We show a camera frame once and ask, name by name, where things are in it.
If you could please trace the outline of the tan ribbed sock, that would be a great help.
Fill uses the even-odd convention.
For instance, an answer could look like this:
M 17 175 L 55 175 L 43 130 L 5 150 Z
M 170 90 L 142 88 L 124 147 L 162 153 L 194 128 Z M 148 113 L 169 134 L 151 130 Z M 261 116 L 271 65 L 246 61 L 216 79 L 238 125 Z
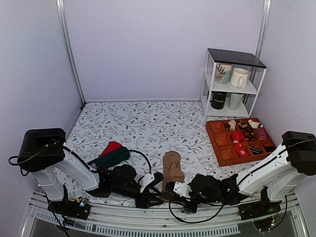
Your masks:
M 168 182 L 184 182 L 185 174 L 181 170 L 180 160 L 180 155 L 175 151 L 169 151 L 163 157 L 163 181 L 160 199 L 164 202 L 169 202 L 172 197 L 172 194 L 166 190 L 166 184 Z

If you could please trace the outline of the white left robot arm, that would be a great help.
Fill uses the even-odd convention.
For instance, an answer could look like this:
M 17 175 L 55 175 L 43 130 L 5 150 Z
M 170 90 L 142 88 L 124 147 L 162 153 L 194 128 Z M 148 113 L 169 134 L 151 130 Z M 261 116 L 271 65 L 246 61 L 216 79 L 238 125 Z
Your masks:
M 66 133 L 61 128 L 28 130 L 15 163 L 34 176 L 62 214 L 70 214 L 74 207 L 72 201 L 66 198 L 67 189 L 58 181 L 55 168 L 74 179 L 93 197 L 107 198 L 116 193 L 133 198 L 138 208 L 163 203 L 159 197 L 161 192 L 155 188 L 163 180 L 162 173 L 149 170 L 136 181 L 136 170 L 123 164 L 133 150 L 110 142 L 99 157 L 85 162 L 65 146 L 65 141 Z

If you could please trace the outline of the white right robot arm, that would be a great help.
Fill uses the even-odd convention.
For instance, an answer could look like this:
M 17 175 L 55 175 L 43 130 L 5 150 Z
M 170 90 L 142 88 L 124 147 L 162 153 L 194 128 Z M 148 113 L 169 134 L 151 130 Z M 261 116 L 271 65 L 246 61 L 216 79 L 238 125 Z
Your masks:
M 197 174 L 188 185 L 175 181 L 166 183 L 170 201 L 196 213 L 199 204 L 235 205 L 259 193 L 261 200 L 256 203 L 255 211 L 266 215 L 302 179 L 316 173 L 315 135 L 288 131 L 282 139 L 265 159 L 226 179 Z

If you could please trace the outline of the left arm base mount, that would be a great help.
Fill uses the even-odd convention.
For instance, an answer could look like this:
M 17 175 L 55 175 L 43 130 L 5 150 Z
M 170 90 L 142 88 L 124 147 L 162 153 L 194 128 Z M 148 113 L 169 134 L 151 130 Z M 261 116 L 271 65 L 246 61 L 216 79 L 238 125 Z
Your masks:
M 48 200 L 48 210 L 63 217 L 73 217 L 77 219 L 87 220 L 90 213 L 90 205 L 81 205 L 80 202 L 69 200 L 68 192 L 64 191 L 64 196 L 61 201 Z

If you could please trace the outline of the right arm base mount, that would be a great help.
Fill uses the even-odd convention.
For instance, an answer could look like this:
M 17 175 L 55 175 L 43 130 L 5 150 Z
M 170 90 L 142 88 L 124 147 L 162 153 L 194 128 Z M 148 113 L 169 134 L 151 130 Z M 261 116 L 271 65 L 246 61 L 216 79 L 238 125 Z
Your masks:
M 279 212 L 281 201 L 272 202 L 268 198 L 266 190 L 261 192 L 261 199 L 256 202 L 241 204 L 238 206 L 239 215 L 242 220 L 263 217 Z

